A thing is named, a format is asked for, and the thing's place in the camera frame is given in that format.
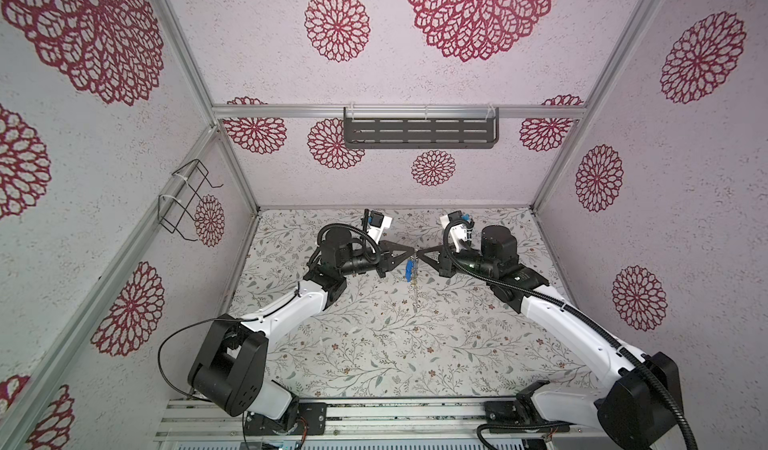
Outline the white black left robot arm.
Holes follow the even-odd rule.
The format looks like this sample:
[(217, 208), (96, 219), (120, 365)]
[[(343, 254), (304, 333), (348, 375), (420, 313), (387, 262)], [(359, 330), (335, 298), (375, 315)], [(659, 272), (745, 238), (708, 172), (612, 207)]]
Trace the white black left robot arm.
[(383, 278), (416, 249), (380, 239), (391, 219), (362, 228), (332, 223), (321, 228), (307, 273), (270, 305), (236, 318), (212, 320), (187, 382), (232, 417), (258, 416), (276, 433), (301, 420), (299, 397), (265, 377), (267, 357), (287, 334), (330, 309), (347, 288), (349, 275), (375, 272)]

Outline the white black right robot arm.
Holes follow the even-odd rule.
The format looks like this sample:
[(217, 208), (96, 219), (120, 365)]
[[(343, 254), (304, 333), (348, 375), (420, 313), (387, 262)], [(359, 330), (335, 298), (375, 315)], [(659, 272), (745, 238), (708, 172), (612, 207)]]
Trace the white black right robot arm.
[(487, 285), (494, 296), (533, 321), (576, 355), (603, 386), (601, 393), (567, 390), (541, 380), (513, 399), (515, 418), (488, 419), (485, 432), (546, 432), (581, 426), (600, 429), (621, 449), (667, 449), (678, 429), (683, 444), (698, 442), (685, 416), (679, 369), (662, 352), (650, 355), (619, 339), (564, 300), (542, 275), (521, 264), (517, 241), (499, 225), (481, 232), (481, 247), (471, 245), (473, 221), (455, 212), (441, 218), (441, 242), (417, 256), (450, 278), (462, 273)]

